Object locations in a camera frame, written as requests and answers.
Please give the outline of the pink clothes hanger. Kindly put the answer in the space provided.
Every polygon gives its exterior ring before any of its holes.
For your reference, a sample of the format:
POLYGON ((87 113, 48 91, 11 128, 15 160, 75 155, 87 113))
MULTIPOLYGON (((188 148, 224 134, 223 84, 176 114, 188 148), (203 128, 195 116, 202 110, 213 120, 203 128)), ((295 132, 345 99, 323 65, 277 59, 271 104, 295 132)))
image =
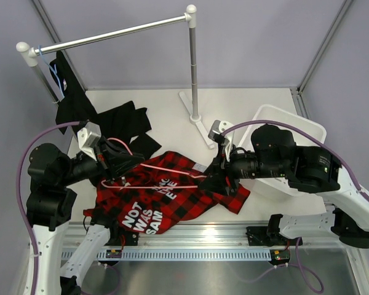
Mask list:
POLYGON ((193 175, 188 171, 158 167, 147 163, 138 164, 128 172, 128 175, 134 175, 130 177, 132 180, 135 180, 136 176, 150 176, 151 179, 147 180, 146 183, 156 185, 158 189, 161 189, 165 185, 163 182, 165 180, 168 180, 168 188, 172 187, 172 181, 180 181, 181 179, 183 180, 183 184, 176 183, 176 186, 192 188, 192 184, 196 181, 202 181, 206 178, 206 176, 200 173, 193 175))

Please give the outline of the red black plaid shirt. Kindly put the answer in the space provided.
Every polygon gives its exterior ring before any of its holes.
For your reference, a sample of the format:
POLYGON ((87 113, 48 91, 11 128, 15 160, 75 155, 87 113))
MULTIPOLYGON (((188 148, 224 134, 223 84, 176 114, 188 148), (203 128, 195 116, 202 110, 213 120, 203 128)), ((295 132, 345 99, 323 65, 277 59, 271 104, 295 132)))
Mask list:
MULTIPOLYGON (((167 151, 146 163, 188 171, 193 175, 203 174, 194 161, 173 151, 167 151)), ((198 218, 215 205, 238 214, 250 195, 250 191, 243 186, 233 196, 201 191, 197 188, 201 181, 192 184, 192 188, 176 186, 176 183, 183 184, 182 179, 172 181, 170 188, 168 180, 165 180, 165 185, 158 189, 156 185, 146 183, 150 176, 136 176, 132 180, 130 177, 134 175, 128 175, 128 172, 124 176, 126 188, 119 181, 112 184, 100 181, 95 207, 84 210, 84 216, 95 218, 102 214, 117 220, 125 230, 148 235, 163 234, 181 221, 198 218)))

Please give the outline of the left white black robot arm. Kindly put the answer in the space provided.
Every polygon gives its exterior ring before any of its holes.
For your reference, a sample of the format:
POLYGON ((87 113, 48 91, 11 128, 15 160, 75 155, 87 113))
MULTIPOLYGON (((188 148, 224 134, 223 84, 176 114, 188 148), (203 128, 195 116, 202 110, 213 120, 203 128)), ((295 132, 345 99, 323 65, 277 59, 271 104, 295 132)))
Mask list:
POLYGON ((144 161, 141 154, 107 140, 92 150, 95 157, 78 152, 72 159, 51 143, 31 151, 31 194, 26 202, 26 217, 34 237, 27 294, 80 294, 85 275, 101 248, 123 241, 116 219, 98 210, 82 243, 67 265, 61 265, 63 242, 77 197, 69 186, 90 178, 120 180, 144 161))

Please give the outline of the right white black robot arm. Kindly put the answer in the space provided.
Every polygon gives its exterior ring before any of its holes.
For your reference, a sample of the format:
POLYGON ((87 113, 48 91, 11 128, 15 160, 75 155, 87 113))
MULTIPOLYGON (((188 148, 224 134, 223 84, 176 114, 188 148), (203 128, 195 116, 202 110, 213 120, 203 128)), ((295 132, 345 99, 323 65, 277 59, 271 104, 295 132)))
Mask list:
POLYGON ((232 143, 236 126, 214 121, 209 138, 218 147, 199 189, 224 196, 236 195, 243 179, 285 179, 290 188, 314 194, 331 204, 321 214, 274 214, 265 226, 247 228, 249 245, 285 246, 304 237, 335 237, 345 245, 369 249, 369 192, 348 164, 326 145, 296 144, 297 127, 273 120, 254 120, 253 149, 232 143))

